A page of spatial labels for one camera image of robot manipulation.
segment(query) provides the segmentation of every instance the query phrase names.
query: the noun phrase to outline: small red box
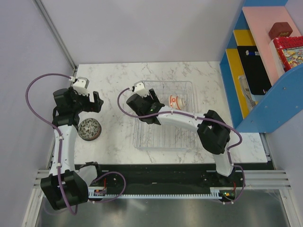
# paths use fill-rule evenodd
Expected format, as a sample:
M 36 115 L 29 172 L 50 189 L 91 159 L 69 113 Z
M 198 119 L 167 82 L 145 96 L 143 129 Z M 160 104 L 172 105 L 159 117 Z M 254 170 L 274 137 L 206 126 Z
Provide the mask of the small red box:
M 288 37 L 293 32 L 287 22 L 276 22 L 270 29 L 268 35 L 271 39 L 276 37 Z

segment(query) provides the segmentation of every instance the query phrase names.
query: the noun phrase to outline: white wall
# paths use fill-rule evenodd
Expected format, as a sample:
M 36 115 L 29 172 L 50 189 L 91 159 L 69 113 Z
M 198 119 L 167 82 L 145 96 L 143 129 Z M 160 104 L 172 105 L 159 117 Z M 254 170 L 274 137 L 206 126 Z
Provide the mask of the white wall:
M 72 70 L 31 0 L 3 1 L 0 21 L 0 223 L 18 227 L 53 135 L 28 109 L 26 87 L 41 74 Z M 33 87 L 30 101 L 51 120 L 53 92 L 67 85 L 65 79 L 45 79 Z
M 303 35 L 303 0 L 288 0 L 286 9 Z
M 288 0 L 286 8 L 303 34 L 303 1 Z M 303 111 L 267 135 L 272 158 L 277 168 L 287 172 L 295 203 L 303 215 Z
M 76 64 L 219 61 L 243 0 L 42 0 Z

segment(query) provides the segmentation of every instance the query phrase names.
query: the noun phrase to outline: marble table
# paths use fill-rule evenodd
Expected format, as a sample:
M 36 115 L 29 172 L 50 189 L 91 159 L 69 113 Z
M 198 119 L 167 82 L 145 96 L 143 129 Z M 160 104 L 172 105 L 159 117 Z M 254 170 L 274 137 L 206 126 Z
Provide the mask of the marble table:
M 88 78 L 90 91 L 98 91 L 104 104 L 100 113 L 80 114 L 80 121 L 88 117 L 96 118 L 102 126 L 102 133 L 94 141 L 77 137 L 76 164 L 89 161 L 99 164 L 214 163 L 212 154 L 199 141 L 195 149 L 188 151 L 142 151 L 133 146 L 135 119 L 124 115 L 118 109 L 116 100 L 121 90 L 140 80 L 189 80 L 193 83 L 197 112 L 215 110 L 227 124 L 232 125 L 219 62 L 83 64 L 79 65 L 77 77 Z M 125 93 L 121 104 L 133 113 L 125 103 L 130 95 L 130 92 Z M 242 133 L 242 137 L 242 144 L 231 149 L 233 161 L 267 162 L 259 134 Z M 230 144 L 238 140 L 237 135 L 231 133 Z

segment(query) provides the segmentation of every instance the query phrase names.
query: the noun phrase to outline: blue shelf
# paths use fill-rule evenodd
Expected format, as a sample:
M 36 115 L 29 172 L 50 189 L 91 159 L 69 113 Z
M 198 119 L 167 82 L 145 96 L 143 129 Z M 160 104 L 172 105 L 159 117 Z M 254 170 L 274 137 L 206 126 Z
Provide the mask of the blue shelf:
M 231 112 L 232 124 L 237 128 L 243 121 L 237 92 L 232 79 L 232 72 L 228 64 L 227 55 L 224 53 L 222 61 L 220 62 L 220 69 L 225 87 L 226 97 L 228 101 L 229 110 Z
M 303 109 L 303 64 L 289 70 L 273 85 L 237 129 L 273 132 Z
M 244 6 L 284 6 L 287 0 L 246 0 Z M 249 29 L 243 11 L 234 29 Z M 232 32 L 227 49 L 237 48 Z M 220 62 L 223 83 L 234 127 L 240 132 L 270 133 L 303 110 L 303 64 L 286 72 L 243 119 L 226 52 Z

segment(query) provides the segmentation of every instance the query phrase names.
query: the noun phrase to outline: clear plastic basket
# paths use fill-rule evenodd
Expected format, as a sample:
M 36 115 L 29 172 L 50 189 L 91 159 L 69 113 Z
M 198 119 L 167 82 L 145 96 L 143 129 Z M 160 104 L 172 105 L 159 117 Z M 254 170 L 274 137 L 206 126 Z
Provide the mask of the clear plastic basket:
M 161 103 L 169 105 L 170 95 L 179 96 L 185 100 L 185 107 L 182 110 L 195 112 L 193 85 L 190 81 L 143 81 L 143 83 L 147 89 L 155 90 Z M 189 150 L 196 147 L 196 134 L 175 126 L 147 124 L 136 118 L 134 147 L 142 150 Z

